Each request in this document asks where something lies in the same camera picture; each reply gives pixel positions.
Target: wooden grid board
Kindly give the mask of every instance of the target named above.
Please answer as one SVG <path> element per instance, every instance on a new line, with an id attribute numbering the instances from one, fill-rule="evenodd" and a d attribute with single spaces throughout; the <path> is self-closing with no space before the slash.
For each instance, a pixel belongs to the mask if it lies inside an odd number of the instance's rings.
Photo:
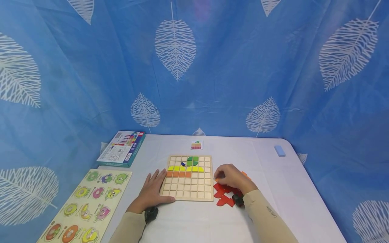
<path id="1" fill-rule="evenodd" d="M 90 170 L 37 243 L 100 243 L 131 175 Z"/>
<path id="2" fill-rule="evenodd" d="M 211 156 L 172 155 L 160 195 L 181 201 L 214 201 Z"/>

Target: white table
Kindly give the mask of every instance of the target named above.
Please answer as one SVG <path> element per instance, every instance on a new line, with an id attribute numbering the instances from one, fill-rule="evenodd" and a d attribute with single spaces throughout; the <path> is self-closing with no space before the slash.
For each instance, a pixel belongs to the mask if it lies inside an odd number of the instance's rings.
<path id="1" fill-rule="evenodd" d="M 203 150 L 191 150 L 203 140 Z M 278 157 L 281 145 L 285 157 Z M 136 198 L 148 173 L 167 166 L 172 154 L 211 155 L 213 169 L 233 163 L 255 182 L 299 243 L 346 243 L 290 143 L 278 138 L 146 135 L 130 168 L 130 182 L 102 242 L 108 242 L 128 205 Z M 118 169 L 100 166 L 99 169 Z M 140 242 L 258 242 L 247 213 L 214 202 L 176 201 L 159 207 L 156 220 L 146 226 Z"/>

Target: hand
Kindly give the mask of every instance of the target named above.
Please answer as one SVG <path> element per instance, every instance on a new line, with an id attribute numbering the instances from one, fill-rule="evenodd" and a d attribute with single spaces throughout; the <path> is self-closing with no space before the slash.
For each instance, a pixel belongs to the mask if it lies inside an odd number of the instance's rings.
<path id="1" fill-rule="evenodd" d="M 159 189 L 161 188 L 166 174 L 165 169 L 163 169 L 161 173 L 159 173 L 159 170 L 156 170 L 152 176 L 151 174 L 148 174 L 143 188 L 140 190 L 139 196 L 130 204 L 126 212 L 141 214 L 148 207 L 157 206 L 161 203 L 174 202 L 174 197 L 162 197 L 159 195 Z"/>
<path id="2" fill-rule="evenodd" d="M 258 187 L 248 179 L 242 172 L 240 172 L 233 164 L 223 164 L 217 168 L 214 177 L 221 178 L 219 184 L 228 185 L 230 187 L 238 188 L 243 195 Z"/>

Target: toy box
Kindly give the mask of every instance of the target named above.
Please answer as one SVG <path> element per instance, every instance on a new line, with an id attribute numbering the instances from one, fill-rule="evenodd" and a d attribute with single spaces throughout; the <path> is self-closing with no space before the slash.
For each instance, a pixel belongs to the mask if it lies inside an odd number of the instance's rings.
<path id="1" fill-rule="evenodd" d="M 97 162 L 100 165 L 130 167 L 145 136 L 144 131 L 118 131 Z"/>

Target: blue eraser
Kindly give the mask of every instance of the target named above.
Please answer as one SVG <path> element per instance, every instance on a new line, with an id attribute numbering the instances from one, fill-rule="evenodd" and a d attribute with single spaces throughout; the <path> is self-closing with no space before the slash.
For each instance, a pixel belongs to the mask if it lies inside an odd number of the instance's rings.
<path id="1" fill-rule="evenodd" d="M 285 152 L 280 145 L 274 146 L 274 149 L 277 152 L 278 157 L 285 157 Z"/>

